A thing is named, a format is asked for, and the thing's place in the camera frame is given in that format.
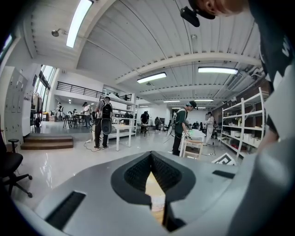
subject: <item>gray shirt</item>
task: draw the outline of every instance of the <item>gray shirt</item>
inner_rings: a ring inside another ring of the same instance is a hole
[[[102,110],[102,108],[104,107],[105,105],[103,104],[103,101],[102,100],[100,100],[98,103],[97,103],[97,105],[96,105],[96,109],[98,108],[98,112],[97,112],[97,118],[101,118],[101,110]]]

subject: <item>person wearing green shirt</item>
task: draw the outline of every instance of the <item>person wearing green shirt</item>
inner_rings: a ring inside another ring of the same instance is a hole
[[[185,126],[185,120],[188,117],[188,112],[191,112],[196,107],[197,107],[196,102],[190,101],[189,103],[187,103],[187,105],[185,105],[184,108],[179,109],[177,112],[176,124],[175,124],[175,137],[174,137],[173,150],[172,150],[173,155],[179,156],[180,154],[180,151],[178,149],[181,142],[183,131],[185,133],[188,132]]]

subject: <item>rectangular light fixture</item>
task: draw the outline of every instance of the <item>rectangular light fixture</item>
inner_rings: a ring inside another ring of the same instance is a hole
[[[80,3],[73,16],[68,39],[66,41],[66,45],[68,47],[74,47],[80,26],[92,4],[93,1],[91,0],[80,0]]]
[[[214,101],[213,99],[195,99],[195,101]]]
[[[171,101],[163,101],[163,102],[180,102],[180,100],[171,100]]]
[[[140,79],[137,80],[137,82],[144,83],[144,82],[148,82],[148,81],[155,80],[155,79],[161,79],[161,78],[165,78],[165,77],[167,77],[166,73],[162,72],[162,73],[155,74],[155,75],[152,75],[152,76],[140,78]]]
[[[232,74],[236,75],[238,70],[233,68],[226,68],[226,67],[199,67],[199,73],[224,73],[224,74]]]

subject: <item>table leg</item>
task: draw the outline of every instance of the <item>table leg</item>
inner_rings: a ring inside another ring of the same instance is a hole
[[[184,136],[181,138],[180,154],[179,154],[180,157],[181,157],[181,154],[182,154],[182,152],[183,152],[183,144],[184,144]]]
[[[119,136],[119,134],[120,134],[120,130],[117,129],[117,151],[119,151],[119,141],[120,141],[120,136]]]
[[[131,147],[131,132],[132,132],[132,128],[129,128],[129,144],[128,144],[128,147]]]

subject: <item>black cap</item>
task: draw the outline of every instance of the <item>black cap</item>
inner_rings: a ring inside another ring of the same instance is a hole
[[[215,19],[214,15],[211,15],[208,12],[201,10],[196,4],[196,0],[189,0],[189,4],[190,4],[190,7],[193,9],[193,11],[195,11],[198,15],[209,20]]]
[[[194,109],[196,109],[197,108],[197,103],[195,101],[190,101],[190,102],[187,103],[187,106],[193,106]]]

